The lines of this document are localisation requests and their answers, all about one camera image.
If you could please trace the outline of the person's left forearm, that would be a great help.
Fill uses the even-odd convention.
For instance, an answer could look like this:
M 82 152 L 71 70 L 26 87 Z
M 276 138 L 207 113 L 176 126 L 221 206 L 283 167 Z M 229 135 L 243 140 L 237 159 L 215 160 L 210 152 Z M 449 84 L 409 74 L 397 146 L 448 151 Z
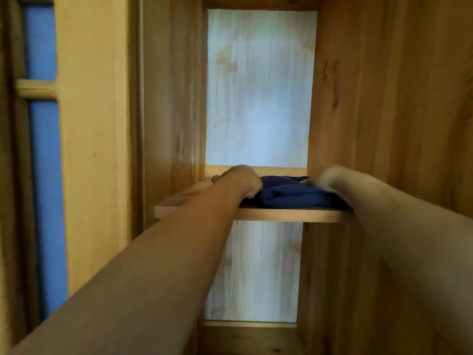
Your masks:
M 220 180 L 150 227 L 10 355 L 182 355 L 244 192 Z

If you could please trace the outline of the wooden wardrobe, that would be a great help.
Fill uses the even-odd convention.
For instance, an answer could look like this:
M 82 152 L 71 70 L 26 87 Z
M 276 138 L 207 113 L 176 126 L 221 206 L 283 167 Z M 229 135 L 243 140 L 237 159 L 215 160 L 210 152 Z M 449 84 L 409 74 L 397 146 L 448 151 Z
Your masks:
M 473 218 L 473 0 L 139 0 L 143 224 L 205 165 L 339 164 Z M 343 224 L 236 221 L 183 355 L 458 355 Z

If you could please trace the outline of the dark blue cloth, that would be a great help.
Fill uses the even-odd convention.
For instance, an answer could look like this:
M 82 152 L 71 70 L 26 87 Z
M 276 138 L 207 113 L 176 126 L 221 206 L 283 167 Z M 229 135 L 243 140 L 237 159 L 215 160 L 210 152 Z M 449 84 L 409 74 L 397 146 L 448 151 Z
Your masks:
M 307 176 L 264 176 L 263 188 L 253 197 L 245 198 L 240 206 L 266 209 L 350 210 L 336 193 L 325 191 L 306 182 Z

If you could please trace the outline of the wooden door with glass panes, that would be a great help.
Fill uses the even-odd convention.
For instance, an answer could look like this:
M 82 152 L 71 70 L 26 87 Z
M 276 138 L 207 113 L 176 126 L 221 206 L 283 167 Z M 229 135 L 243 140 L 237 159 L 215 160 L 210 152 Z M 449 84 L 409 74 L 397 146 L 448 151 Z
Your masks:
M 134 0 L 0 0 L 0 355 L 131 354 Z

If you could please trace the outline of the person's right hand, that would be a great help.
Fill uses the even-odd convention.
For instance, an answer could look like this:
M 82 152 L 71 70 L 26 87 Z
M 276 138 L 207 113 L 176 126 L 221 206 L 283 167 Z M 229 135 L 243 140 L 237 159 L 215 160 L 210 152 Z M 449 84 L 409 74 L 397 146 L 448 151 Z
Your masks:
M 319 174 L 315 175 L 322 175 L 324 179 L 324 185 L 325 185 L 325 191 L 330 192 L 330 193 L 335 193 L 339 195 L 338 190 L 335 188 L 335 185 L 340 179 L 342 179 L 342 176 L 349 171 L 348 168 L 339 166 L 339 165 L 333 165 L 328 167 L 327 169 L 323 170 Z

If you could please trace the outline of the person's right forearm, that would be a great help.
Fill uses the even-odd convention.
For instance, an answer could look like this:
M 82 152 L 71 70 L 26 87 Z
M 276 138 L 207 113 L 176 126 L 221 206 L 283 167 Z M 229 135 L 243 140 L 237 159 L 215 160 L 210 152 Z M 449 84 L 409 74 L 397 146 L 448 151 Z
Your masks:
M 335 188 L 441 335 L 473 355 L 473 219 L 354 170 Z

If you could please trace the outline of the wooden wardrobe shelf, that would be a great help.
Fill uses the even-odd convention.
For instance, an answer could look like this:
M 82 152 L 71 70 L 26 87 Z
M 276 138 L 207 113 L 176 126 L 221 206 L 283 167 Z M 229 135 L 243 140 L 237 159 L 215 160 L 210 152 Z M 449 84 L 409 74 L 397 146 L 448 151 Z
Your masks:
M 168 198 L 155 206 L 153 215 L 155 219 L 163 219 L 179 207 L 185 205 L 192 197 L 199 195 L 211 186 L 210 179 L 215 175 L 227 171 L 228 165 L 205 165 L 204 173 L 196 185 Z M 293 176 L 307 175 L 305 167 L 254 167 L 257 174 L 263 176 Z M 305 222 L 343 224 L 354 220 L 351 211 L 330 210 L 323 208 L 308 209 L 265 209 L 254 207 L 240 207 L 235 220 L 239 221 L 277 221 L 277 222 Z

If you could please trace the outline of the person's left hand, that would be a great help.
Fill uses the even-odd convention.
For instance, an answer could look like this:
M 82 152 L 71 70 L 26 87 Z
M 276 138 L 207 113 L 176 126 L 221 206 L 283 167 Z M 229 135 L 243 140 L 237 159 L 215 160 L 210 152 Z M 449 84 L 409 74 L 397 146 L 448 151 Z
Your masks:
M 232 166 L 228 170 L 224 171 L 221 175 L 214 175 L 211 178 L 211 182 L 214 184 L 220 180 L 230 185 L 232 189 L 244 192 L 246 195 L 248 181 L 250 179 L 261 179 L 255 172 L 255 170 L 247 165 Z

